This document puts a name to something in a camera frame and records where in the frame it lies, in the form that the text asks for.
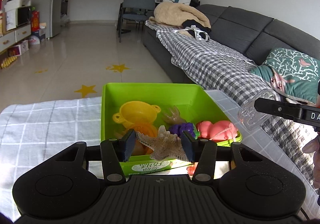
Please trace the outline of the person's right hand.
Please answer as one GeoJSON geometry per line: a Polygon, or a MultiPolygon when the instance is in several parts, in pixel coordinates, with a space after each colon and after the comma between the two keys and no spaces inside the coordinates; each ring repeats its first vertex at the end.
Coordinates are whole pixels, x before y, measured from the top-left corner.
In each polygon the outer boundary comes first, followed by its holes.
{"type": "Polygon", "coordinates": [[[305,154],[313,153],[313,186],[319,189],[320,184],[320,158],[319,158],[319,136],[308,142],[302,151],[305,154]]]}

